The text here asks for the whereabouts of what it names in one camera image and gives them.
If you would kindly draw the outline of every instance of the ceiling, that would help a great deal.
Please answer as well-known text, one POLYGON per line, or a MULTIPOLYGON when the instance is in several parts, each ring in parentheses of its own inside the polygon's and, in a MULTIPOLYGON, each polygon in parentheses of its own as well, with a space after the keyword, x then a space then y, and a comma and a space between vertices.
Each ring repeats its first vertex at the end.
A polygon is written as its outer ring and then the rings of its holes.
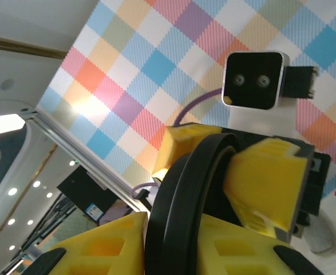
MULTIPOLYGON (((67 52, 97 0, 0 0, 0 37, 67 52)), ((0 114, 30 111, 61 60, 0 51, 0 114), (1 84, 14 80, 3 91, 1 84)))
MULTIPOLYGON (((96 3, 97 0, 0 0, 0 37, 67 52, 96 3)), ((60 64, 61 60, 0 51, 0 115, 19 113, 25 108, 32 111, 60 64), (4 89, 8 80, 13 85, 4 89)), ((41 185, 33 187, 30 180, 54 144, 34 125, 27 124, 32 136, 19 153, 24 161, 14 162, 13 176, 9 171, 0 184, 0 228, 5 223, 0 232, 0 272, 56 199, 56 187, 76 167, 69 165, 72 159, 58 148, 36 178, 41 185), (7 192, 13 187, 18 191, 9 196, 7 192), (8 225, 11 218, 15 222, 8 225), (15 246, 13 250, 9 250, 11 245, 15 246)))
MULTIPOLYGON (((53 143, 39 136, 40 139, 36 142, 39 148, 49 148, 49 145, 53 143)), ((34 147, 36 144, 29 144, 29 147, 34 147)), ((0 226, 3 222, 8 222, 11 219, 15 219, 15 222, 11 225, 6 224, 0 232, 0 271, 3 270, 14 255, 20 249, 21 245, 27 239, 29 234, 34 230, 37 223, 46 214, 49 207, 57 199, 60 192, 57 190, 57 186, 65 180, 77 167, 77 165, 70 166, 70 162, 73 160, 62 149, 57 148, 50 159, 45 164, 42 171, 38 174, 36 179, 30 182, 30 179, 34 175, 36 169, 24 170, 25 166, 30 163, 39 164, 42 162, 42 158, 46 156, 37 150, 37 152, 29 153, 22 158, 23 173, 11 177, 11 180, 4 180, 1 183, 0 190, 0 226), (41 184, 38 187, 33 187, 35 181, 40 181, 41 184), (11 188, 17 188, 17 193, 14 196, 7 194, 11 188), (15 206, 15 210, 11 215, 12 208, 15 206), (13 250, 9 250, 10 246, 15 246, 13 250)))

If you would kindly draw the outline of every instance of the recessed ceiling light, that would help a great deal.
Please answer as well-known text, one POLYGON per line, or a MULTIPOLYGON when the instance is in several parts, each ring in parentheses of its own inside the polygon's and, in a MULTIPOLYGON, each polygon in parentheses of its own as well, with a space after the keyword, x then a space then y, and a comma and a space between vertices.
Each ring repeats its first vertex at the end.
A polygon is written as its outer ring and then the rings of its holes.
POLYGON ((10 219, 10 220, 7 222, 7 224, 8 224, 8 225, 13 225, 14 222, 15 222, 15 219, 10 219))
POLYGON ((16 188, 11 188, 10 190, 9 190, 9 192, 7 192, 7 194, 9 195, 9 196, 13 196, 13 195, 15 195, 16 193, 17 193, 17 189, 16 188))
POLYGON ((36 181, 33 183, 33 187, 37 188, 39 185, 41 185, 41 182, 40 181, 36 181))

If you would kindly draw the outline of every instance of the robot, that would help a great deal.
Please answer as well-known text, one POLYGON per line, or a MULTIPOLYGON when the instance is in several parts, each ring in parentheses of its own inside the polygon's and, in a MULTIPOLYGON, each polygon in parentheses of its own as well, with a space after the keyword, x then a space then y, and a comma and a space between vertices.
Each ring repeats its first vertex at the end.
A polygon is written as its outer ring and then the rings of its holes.
POLYGON ((130 214, 61 242, 24 275, 322 274, 288 244, 318 215, 330 163, 294 138, 296 100, 313 97, 316 76, 283 53, 230 54, 228 127, 167 127, 149 218, 130 214))

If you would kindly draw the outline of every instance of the fluorescent light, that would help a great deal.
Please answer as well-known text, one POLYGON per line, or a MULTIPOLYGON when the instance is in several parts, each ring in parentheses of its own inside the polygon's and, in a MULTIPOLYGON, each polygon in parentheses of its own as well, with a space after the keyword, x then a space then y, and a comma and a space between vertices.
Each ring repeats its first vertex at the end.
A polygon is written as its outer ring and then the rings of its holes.
POLYGON ((24 119, 17 114, 0 116, 0 133, 6 133, 23 128, 24 119))
POLYGON ((14 222, 15 222, 15 219, 10 219, 10 220, 7 222, 7 224, 8 224, 8 225, 13 225, 14 222))
POLYGON ((41 182, 40 181, 36 181, 33 183, 33 187, 37 188, 39 185, 41 185, 41 182))
POLYGON ((7 194, 9 196, 13 196, 13 195, 15 195, 17 193, 17 191, 18 190, 16 188, 11 188, 7 194))
POLYGON ((18 266, 20 266, 23 262, 24 262, 24 259, 21 259, 16 265, 14 265, 13 268, 10 269, 9 272, 6 273, 6 275, 11 275, 12 272, 13 272, 14 270, 16 270, 16 268, 18 268, 18 266))

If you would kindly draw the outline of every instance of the yellow robot part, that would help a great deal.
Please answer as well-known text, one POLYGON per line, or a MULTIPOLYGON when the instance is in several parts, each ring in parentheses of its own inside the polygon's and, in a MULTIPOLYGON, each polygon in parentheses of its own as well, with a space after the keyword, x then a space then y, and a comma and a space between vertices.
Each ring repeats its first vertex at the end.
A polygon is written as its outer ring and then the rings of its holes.
POLYGON ((307 166, 299 147, 267 138, 230 160, 224 193, 245 228, 275 237, 291 223, 307 166))
POLYGON ((143 275, 147 214, 130 214, 62 241, 66 254, 49 275, 143 275))
POLYGON ((192 152, 206 136, 221 131, 222 129, 217 126, 195 123, 167 127, 152 175, 163 180, 168 169, 179 157, 192 152))
POLYGON ((199 275, 293 275, 274 246, 288 244, 202 215, 197 243, 199 275))

